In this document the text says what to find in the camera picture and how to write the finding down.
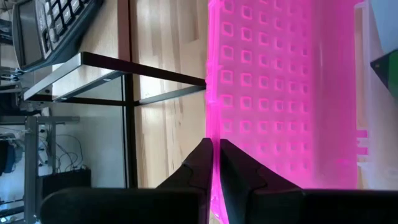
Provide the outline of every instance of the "metal frame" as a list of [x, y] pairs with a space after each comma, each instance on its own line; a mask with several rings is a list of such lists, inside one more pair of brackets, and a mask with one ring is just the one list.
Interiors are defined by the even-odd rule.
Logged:
[[[50, 124], [54, 131], [57, 124], [79, 122], [79, 117], [71, 116], [0, 116], [0, 125], [24, 125], [25, 132], [25, 190], [24, 190], [24, 223], [35, 223], [38, 212], [39, 176], [39, 125]], [[55, 148], [52, 148], [53, 171], [55, 170]]]
[[[76, 90], [73, 90], [65, 95], [53, 98], [48, 95], [41, 95], [40, 92], [55, 83], [62, 77], [68, 75], [70, 72], [78, 69], [81, 66], [92, 66], [98, 68], [105, 68], [113, 70], [107, 75], [104, 75], [92, 82], [87, 83]], [[143, 75], [147, 77], [160, 78], [163, 80], [175, 81], [193, 85], [181, 90], [163, 93], [150, 98], [134, 101], [132, 75]], [[77, 98], [75, 96], [84, 93], [106, 82], [114, 80], [115, 78], [124, 76], [124, 90], [122, 90], [123, 100], [103, 100], [92, 98]], [[89, 105], [107, 105], [107, 106], [122, 106], [123, 107], [123, 133], [124, 144], [127, 154], [125, 154], [125, 183], [127, 188], [137, 188], [137, 157], [136, 157], [136, 139], [135, 139], [135, 120], [134, 107], [147, 105], [163, 100], [185, 96], [206, 90], [206, 81], [202, 78], [190, 77], [176, 72], [154, 68], [139, 63], [127, 62], [124, 60], [106, 57], [103, 55], [93, 54], [89, 52], [80, 52], [65, 62], [61, 67], [52, 72], [49, 76], [38, 82], [32, 88], [24, 93], [24, 100], [26, 101], [46, 101], [46, 102], [63, 102], [63, 103], [81, 103]]]

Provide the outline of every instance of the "black plastic object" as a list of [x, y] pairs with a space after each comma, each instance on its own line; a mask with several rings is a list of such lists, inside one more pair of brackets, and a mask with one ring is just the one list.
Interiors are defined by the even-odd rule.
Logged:
[[301, 189], [225, 139], [221, 185], [230, 224], [398, 223], [398, 192]]
[[66, 189], [48, 196], [40, 219], [48, 223], [209, 222], [213, 144], [203, 139], [156, 189]]
[[12, 9], [12, 41], [19, 68], [32, 72], [66, 62], [103, 0], [22, 0]]
[[371, 62], [371, 67], [391, 95], [398, 99], [398, 50], [393, 50]]

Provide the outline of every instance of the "wire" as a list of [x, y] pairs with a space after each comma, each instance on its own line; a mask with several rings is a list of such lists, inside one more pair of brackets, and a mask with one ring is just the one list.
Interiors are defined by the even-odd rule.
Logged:
[[80, 164], [82, 164], [82, 163], [83, 163], [83, 149], [81, 148], [81, 142], [80, 142], [80, 140], [79, 140], [78, 138], [76, 138], [75, 136], [70, 135], [70, 134], [58, 134], [57, 136], [67, 136], [67, 137], [70, 137], [70, 138], [75, 139], [75, 140], [78, 142], [79, 148], [80, 148], [81, 160], [80, 160], [80, 162], [79, 162], [76, 166], [79, 166]]
[[18, 130], [18, 129], [13, 129], [13, 128], [5, 128], [5, 127], [0, 127], [6, 130], [11, 130], [11, 131], [17, 131], [17, 132], [24, 132], [23, 130]]
[[[58, 157], [58, 168], [57, 168], [57, 170], [59, 170], [59, 172], [61, 172], [62, 170], [61, 170], [61, 165], [60, 165], [60, 163], [61, 163], [61, 158], [63, 157], [63, 156], [68, 156], [69, 157], [69, 160], [70, 160], [70, 164], [68, 165], [68, 166], [66, 166], [66, 168], [65, 168], [65, 170], [64, 170], [64, 172], [66, 172], [67, 171], [67, 169], [68, 169], [68, 167], [70, 167], [70, 171], [72, 171], [76, 166], [74, 166], [75, 165], [75, 162], [77, 162], [77, 160], [78, 160], [78, 155], [76, 154], [76, 153], [74, 153], [74, 152], [68, 152], [68, 151], [66, 151], [66, 149], [64, 148], [64, 147], [62, 147], [60, 144], [58, 144], [57, 142], [55, 143], [60, 149], [61, 149], [61, 151], [63, 152], [63, 154], [60, 156], [60, 157]], [[70, 156], [70, 155], [74, 155], [74, 156], [76, 156], [76, 158], [73, 160], [72, 159], [72, 157]]]

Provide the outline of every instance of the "pink pipette tip rack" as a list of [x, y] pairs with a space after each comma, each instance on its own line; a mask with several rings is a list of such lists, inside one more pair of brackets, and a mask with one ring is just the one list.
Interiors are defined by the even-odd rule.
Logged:
[[[346, 58], [335, 49], [353, 46], [350, 17], [358, 1], [335, 1], [352, 12], [324, 19], [329, 34], [312, 19], [315, 2], [208, 4], [206, 135], [215, 145], [211, 209], [223, 223], [228, 217], [220, 184], [221, 138], [302, 188], [356, 187], [355, 74], [354, 62], [346, 59], [354, 49], [344, 52]], [[322, 17], [333, 14], [327, 4], [318, 8]], [[339, 29], [352, 40], [334, 41]], [[322, 67], [315, 53], [320, 40], [330, 43], [323, 49], [327, 59], [336, 58]]]

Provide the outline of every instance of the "calculator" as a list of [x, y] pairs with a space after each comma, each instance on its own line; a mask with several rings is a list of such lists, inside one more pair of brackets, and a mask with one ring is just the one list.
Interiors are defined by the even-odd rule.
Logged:
[[103, 0], [25, 0], [12, 10], [12, 39], [19, 68], [32, 72], [78, 53], [82, 35]]

